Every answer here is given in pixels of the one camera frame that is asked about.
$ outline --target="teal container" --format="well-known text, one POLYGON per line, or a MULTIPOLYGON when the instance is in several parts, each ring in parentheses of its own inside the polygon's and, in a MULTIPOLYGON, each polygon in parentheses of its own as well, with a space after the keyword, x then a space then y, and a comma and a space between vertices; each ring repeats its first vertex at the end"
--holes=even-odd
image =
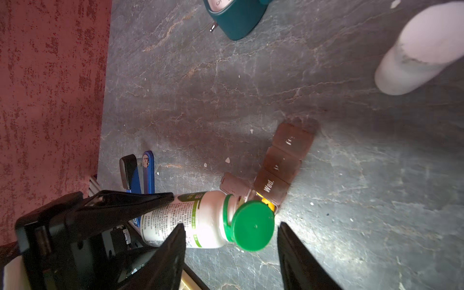
POLYGON ((211 10, 208 0, 203 1, 209 15, 232 40, 242 39, 250 33, 261 20, 267 8, 267 4, 262 4, 259 0, 233 0, 226 8, 214 12, 211 10))

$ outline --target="white fleck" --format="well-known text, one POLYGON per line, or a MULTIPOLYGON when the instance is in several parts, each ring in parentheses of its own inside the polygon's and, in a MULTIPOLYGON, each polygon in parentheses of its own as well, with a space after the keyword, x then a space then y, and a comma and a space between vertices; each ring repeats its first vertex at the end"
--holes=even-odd
POLYGON ((395 9, 400 3, 401 3, 401 0, 393 1, 392 4, 390 5, 390 9, 395 9))

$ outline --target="stone countertop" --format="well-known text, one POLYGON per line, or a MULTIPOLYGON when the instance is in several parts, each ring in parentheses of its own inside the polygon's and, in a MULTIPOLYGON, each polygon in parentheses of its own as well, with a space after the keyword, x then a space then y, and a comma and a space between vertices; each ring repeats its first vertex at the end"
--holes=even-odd
MULTIPOLYGON (((275 0, 231 41, 209 32, 203 1, 113 0, 99 182, 122 189, 119 158, 145 150, 157 192, 218 189, 224 172, 252 182, 291 120, 317 133, 276 226, 344 289, 464 289, 464 63, 380 93, 381 57, 439 1, 391 3, 275 0)), ((211 289, 282 289, 276 235, 186 263, 211 289)))

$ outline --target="white cup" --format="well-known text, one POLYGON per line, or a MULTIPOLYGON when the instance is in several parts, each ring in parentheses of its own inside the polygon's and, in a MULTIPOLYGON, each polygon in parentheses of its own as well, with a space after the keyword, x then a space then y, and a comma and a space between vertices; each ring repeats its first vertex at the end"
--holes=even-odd
POLYGON ((389 95, 406 94, 464 55, 464 1, 434 5, 411 19, 375 71, 389 95))

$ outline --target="pill bottle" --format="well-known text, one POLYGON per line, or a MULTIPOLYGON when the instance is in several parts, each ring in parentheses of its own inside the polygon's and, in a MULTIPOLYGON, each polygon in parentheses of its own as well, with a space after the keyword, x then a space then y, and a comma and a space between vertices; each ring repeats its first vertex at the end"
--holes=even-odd
POLYGON ((274 233, 274 213, 266 204, 208 191, 176 196, 168 206, 144 214, 143 241, 160 246, 179 223, 184 224, 188 248, 220 248, 234 242, 243 250, 259 251, 274 233))

